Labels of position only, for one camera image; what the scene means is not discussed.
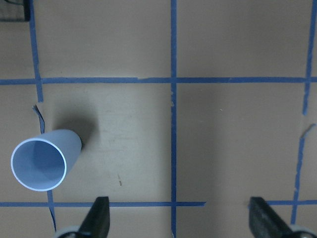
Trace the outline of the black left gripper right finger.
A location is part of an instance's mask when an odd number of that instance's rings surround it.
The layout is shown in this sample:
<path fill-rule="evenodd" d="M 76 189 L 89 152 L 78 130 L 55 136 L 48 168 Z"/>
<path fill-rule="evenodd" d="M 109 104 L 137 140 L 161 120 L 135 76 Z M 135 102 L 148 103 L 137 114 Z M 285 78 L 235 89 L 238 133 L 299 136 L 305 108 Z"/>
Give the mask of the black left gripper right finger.
<path fill-rule="evenodd" d="M 249 228 L 255 238 L 288 238 L 293 231 L 262 197 L 251 197 Z"/>

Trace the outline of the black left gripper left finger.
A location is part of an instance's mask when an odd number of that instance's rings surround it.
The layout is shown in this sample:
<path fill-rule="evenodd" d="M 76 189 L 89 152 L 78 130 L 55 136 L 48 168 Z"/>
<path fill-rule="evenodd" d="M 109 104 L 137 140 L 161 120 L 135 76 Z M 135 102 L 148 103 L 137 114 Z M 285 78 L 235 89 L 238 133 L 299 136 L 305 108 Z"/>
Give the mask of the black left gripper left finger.
<path fill-rule="evenodd" d="M 109 198 L 97 197 L 77 231 L 78 238 L 106 238 L 110 228 Z"/>

